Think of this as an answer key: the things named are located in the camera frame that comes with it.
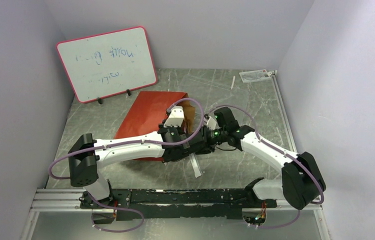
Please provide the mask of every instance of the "red bag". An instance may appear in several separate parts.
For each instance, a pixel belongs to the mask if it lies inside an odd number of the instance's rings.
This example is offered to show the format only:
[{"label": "red bag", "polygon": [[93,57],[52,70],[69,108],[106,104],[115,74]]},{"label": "red bag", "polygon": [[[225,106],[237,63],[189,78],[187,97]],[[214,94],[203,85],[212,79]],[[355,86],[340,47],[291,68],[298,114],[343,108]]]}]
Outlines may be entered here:
[{"label": "red bag", "polygon": [[[141,91],[122,121],[114,139],[135,137],[158,131],[158,124],[167,118],[166,109],[175,101],[188,97],[186,92]],[[183,126],[186,126],[191,133],[195,108],[190,105],[189,101],[182,101],[178,106],[183,107]],[[146,157],[137,160],[162,161],[162,158]]]}]

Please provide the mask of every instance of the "pink whiteboard frame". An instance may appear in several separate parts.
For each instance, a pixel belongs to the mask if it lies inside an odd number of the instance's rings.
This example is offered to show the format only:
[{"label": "pink whiteboard frame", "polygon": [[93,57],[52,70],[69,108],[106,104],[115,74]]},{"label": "pink whiteboard frame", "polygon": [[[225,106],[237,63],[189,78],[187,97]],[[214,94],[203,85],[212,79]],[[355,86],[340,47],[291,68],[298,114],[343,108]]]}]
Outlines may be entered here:
[{"label": "pink whiteboard frame", "polygon": [[[152,58],[151,45],[149,43],[147,30],[143,26],[134,26],[134,27],[130,27],[130,28],[125,28],[125,29],[117,30],[117,31],[110,31],[110,32],[100,33],[100,34],[91,35],[91,36],[79,37],[79,38],[75,38],[75,39],[71,39],[71,40],[60,41],[60,42],[58,42],[56,44],[55,48],[56,48],[56,51],[58,52],[59,59],[61,60],[62,65],[64,66],[65,74],[68,77],[68,80],[69,80],[69,82],[71,84],[71,88],[72,88],[72,91],[74,92],[75,97],[77,98],[77,100],[80,103],[87,104],[87,103],[95,102],[96,99],[92,99],[92,100],[88,100],[88,101],[80,101],[79,97],[77,96],[76,91],[74,90],[73,83],[71,82],[70,75],[68,74],[68,71],[67,71],[66,66],[64,64],[64,61],[63,61],[63,58],[61,57],[60,51],[58,50],[58,45],[62,44],[62,43],[67,43],[67,42],[72,42],[72,41],[80,40],[80,39],[87,39],[87,38],[101,36],[101,35],[106,35],[106,34],[113,34],[113,33],[122,32],[122,31],[130,30],[130,29],[137,29],[137,28],[141,28],[145,32],[146,42],[147,42],[148,49],[149,49],[150,60],[152,61],[153,72],[155,73],[155,82],[130,89],[130,91],[133,91],[133,90],[136,90],[136,89],[141,89],[141,88],[152,86],[152,85],[154,85],[154,84],[156,84],[158,82],[157,71],[155,70],[154,59]],[[110,95],[106,95],[106,96],[101,96],[100,98],[101,99],[105,99],[105,98],[109,98],[109,97],[112,97],[112,96],[115,96],[115,95],[119,95],[119,94],[124,94],[124,93],[126,93],[126,90],[121,91],[121,92],[117,92],[117,93],[113,93],[113,94],[110,94]]]}]

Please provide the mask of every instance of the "metal frame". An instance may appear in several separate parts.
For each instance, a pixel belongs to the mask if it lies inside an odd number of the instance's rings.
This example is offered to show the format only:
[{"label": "metal frame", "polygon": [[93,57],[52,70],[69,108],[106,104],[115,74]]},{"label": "metal frame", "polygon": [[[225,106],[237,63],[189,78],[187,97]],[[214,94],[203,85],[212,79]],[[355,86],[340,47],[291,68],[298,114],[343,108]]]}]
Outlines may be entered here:
[{"label": "metal frame", "polygon": [[[292,130],[288,122],[288,117],[280,94],[276,77],[272,76],[274,91],[280,105],[280,113],[286,126],[289,147],[297,152]],[[21,240],[31,240],[40,212],[86,212],[86,213],[112,213],[112,209],[81,209],[79,197],[84,189],[38,189],[34,195],[30,211],[28,213],[25,227],[22,231]],[[278,207],[267,208],[267,211],[292,211],[295,210],[287,201],[277,201]],[[243,212],[259,212],[260,208],[244,208]],[[309,204],[303,211],[314,211],[315,221],[322,240],[330,240],[331,236],[326,223],[326,218],[321,205]]]}]

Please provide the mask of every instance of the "small card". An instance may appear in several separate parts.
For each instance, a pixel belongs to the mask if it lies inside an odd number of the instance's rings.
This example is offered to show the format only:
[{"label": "small card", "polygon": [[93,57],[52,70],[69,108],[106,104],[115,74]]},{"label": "small card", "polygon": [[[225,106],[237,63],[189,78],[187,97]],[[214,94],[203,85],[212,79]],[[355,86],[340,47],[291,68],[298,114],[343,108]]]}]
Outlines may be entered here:
[{"label": "small card", "polygon": [[267,70],[244,71],[239,73],[240,78],[244,84],[254,83],[259,81],[271,80],[271,73]]}]

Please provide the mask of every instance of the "scratched metal surface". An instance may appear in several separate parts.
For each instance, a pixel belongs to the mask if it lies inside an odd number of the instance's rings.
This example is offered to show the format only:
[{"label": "scratched metal surface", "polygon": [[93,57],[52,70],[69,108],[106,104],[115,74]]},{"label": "scratched metal surface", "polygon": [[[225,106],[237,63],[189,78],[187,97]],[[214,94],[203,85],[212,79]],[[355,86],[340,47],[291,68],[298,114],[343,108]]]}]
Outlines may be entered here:
[{"label": "scratched metal surface", "polygon": [[[249,92],[247,111],[257,121],[260,134],[277,145],[290,149],[273,81],[245,84],[242,83],[239,72],[242,70],[158,69],[158,83],[136,90],[130,97],[126,94],[113,96],[104,99],[102,105],[96,102],[82,104],[74,99],[56,157],[65,155],[79,136],[85,133],[92,133],[95,139],[112,139],[140,91],[178,91],[185,75],[227,86],[232,84],[233,76],[236,76],[234,87]],[[197,91],[202,91],[210,99],[221,98],[215,90],[199,88]],[[247,125],[251,123],[247,117],[243,122]],[[170,162],[167,165],[159,161],[125,161],[109,165],[101,172],[110,180],[113,188],[243,188],[259,177],[280,177],[261,159],[240,151],[217,150],[197,158],[204,171],[199,178],[195,178],[188,160]],[[58,163],[53,172],[58,176],[68,176],[68,162],[64,160]],[[46,188],[72,187],[69,180],[58,181],[50,178]]]},{"label": "scratched metal surface", "polygon": [[[268,211],[265,226],[284,224],[297,214],[295,210]],[[140,219],[117,221],[101,227],[123,230],[139,224]],[[302,210],[299,219],[292,225],[279,229],[256,229],[246,226],[241,220],[225,217],[146,219],[144,224],[130,232],[100,232],[91,227],[89,213],[41,212],[32,240],[320,240],[313,210]]]}]

